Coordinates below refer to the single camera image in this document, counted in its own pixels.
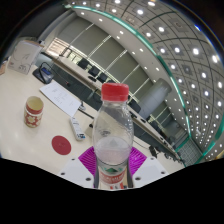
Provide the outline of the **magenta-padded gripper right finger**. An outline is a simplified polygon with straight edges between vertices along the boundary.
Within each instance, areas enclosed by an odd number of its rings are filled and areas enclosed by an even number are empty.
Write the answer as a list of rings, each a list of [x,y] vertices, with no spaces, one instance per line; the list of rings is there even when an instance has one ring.
[[[132,148],[127,171],[129,188],[140,188],[168,175],[166,169],[153,156],[147,157]]]

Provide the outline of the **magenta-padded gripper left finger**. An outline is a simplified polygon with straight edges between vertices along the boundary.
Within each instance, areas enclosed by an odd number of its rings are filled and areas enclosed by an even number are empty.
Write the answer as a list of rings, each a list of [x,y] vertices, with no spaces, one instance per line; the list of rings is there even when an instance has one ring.
[[[99,175],[94,148],[90,147],[78,158],[70,159],[58,176],[84,188],[97,188]]]

